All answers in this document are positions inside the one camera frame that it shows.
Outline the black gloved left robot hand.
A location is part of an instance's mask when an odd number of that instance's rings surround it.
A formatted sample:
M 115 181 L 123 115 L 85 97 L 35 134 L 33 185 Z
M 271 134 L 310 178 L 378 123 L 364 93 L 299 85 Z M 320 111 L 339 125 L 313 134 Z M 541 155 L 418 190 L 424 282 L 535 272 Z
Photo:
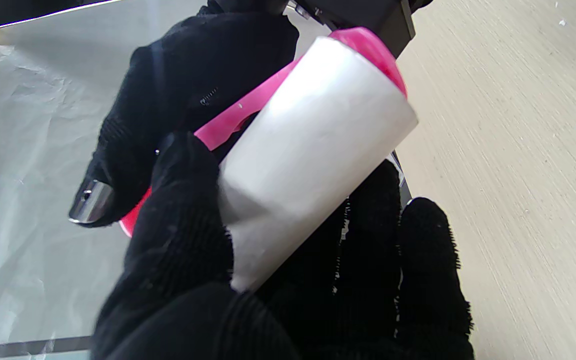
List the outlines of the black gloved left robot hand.
M 402 209 L 383 161 L 257 291 L 231 287 L 218 164 L 164 142 L 92 360 L 473 360 L 473 317 L 445 212 Z

